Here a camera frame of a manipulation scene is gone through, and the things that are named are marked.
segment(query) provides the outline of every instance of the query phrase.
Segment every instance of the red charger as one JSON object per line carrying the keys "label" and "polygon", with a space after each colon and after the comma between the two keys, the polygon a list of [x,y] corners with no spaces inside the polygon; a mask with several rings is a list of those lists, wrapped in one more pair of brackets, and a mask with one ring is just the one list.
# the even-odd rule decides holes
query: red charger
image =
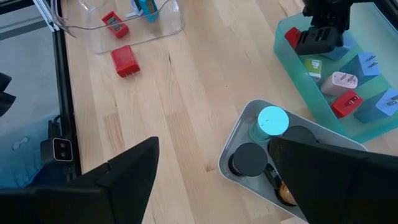
{"label": "red charger", "polygon": [[339,97],[331,104],[331,110],[335,113],[337,118],[344,118],[355,110],[363,99],[359,97],[353,90],[348,90],[343,96]]}
{"label": "red charger", "polygon": [[112,25],[115,24],[114,26],[109,26],[108,29],[117,37],[117,38],[122,38],[129,32],[129,28],[124,24],[120,23],[122,20],[114,11],[111,11],[108,13],[108,15],[104,16],[102,18],[102,21],[106,25]]}
{"label": "red charger", "polygon": [[293,49],[296,48],[297,43],[299,42],[300,35],[301,31],[299,31],[296,27],[293,27],[286,32],[285,38],[290,43]]}
{"label": "red charger", "polygon": [[136,56],[131,50],[130,45],[113,50],[111,55],[116,72],[120,77],[124,78],[140,70]]}

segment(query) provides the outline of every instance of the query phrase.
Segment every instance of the teal plastic bin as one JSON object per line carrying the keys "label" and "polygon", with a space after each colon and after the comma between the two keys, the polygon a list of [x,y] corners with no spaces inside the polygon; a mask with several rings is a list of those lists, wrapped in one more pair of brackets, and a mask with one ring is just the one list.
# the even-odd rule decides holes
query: teal plastic bin
{"label": "teal plastic bin", "polygon": [[[366,142],[392,129],[398,128],[398,113],[390,118],[364,124],[351,113],[337,119],[330,109],[334,98],[324,95],[319,85],[333,72],[338,71],[357,53],[363,50],[377,55],[382,75],[361,85],[355,92],[364,100],[392,87],[398,90],[398,33],[378,11],[373,3],[356,4],[351,8],[350,34],[357,45],[341,60],[333,61],[320,55],[298,56],[286,41],[284,35],[292,27],[306,30],[311,17],[302,14],[286,18],[279,22],[275,33],[274,51],[291,77],[297,90],[312,112],[316,122],[332,131],[357,142]],[[322,79],[316,84],[306,71],[303,61],[306,58],[322,60]]]}

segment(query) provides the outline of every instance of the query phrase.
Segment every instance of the silver tray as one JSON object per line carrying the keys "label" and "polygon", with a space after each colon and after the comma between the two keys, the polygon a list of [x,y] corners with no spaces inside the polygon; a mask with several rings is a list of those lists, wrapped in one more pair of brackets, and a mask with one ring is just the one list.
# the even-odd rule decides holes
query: silver tray
{"label": "silver tray", "polygon": [[[273,203],[281,209],[284,209],[286,212],[289,212],[292,215],[295,215],[307,221],[299,206],[288,207],[278,201],[277,197],[275,196],[274,189],[268,182],[265,175],[260,175],[257,177],[237,177],[232,174],[228,168],[228,159],[235,152],[235,150],[243,143],[251,142],[248,135],[249,126],[255,121],[255,118],[257,118],[260,111],[266,106],[275,105],[262,99],[256,99],[247,103],[247,105],[243,108],[238,121],[235,123],[235,126],[231,131],[227,142],[225,143],[224,149],[218,161],[218,168],[220,169],[221,174],[228,180],[250,190],[251,192],[266,199],[267,201]],[[296,125],[304,126],[311,130],[314,133],[315,137],[322,143],[367,151],[367,149],[363,145],[354,142],[340,134],[330,131],[312,121],[297,116],[296,114],[290,113],[288,111],[286,111],[286,113],[289,117],[289,127]],[[263,144],[261,146],[265,150],[266,144]],[[272,162],[272,159],[271,157],[269,157],[269,155],[268,158],[269,163],[274,166],[274,163]]]}

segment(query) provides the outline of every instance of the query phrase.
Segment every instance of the white charger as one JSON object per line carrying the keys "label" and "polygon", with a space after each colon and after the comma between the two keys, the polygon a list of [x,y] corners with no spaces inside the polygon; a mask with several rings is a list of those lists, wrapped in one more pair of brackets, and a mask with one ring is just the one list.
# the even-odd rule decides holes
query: white charger
{"label": "white charger", "polygon": [[358,78],[355,75],[344,72],[333,72],[329,78],[323,82],[321,91],[332,96],[341,96],[348,90],[354,90],[358,86]]}

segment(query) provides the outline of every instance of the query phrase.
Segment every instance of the wooden table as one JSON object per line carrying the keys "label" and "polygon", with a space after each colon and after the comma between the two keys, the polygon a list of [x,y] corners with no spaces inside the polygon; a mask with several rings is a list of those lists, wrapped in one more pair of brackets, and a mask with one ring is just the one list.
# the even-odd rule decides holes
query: wooden table
{"label": "wooden table", "polygon": [[[122,79],[110,54],[67,35],[83,172],[150,136],[160,161],[144,223],[300,223],[225,180],[218,157],[243,106],[266,99],[311,119],[273,52],[279,20],[301,0],[182,0],[185,28],[134,46],[141,73]],[[367,144],[397,154],[397,131]]]}

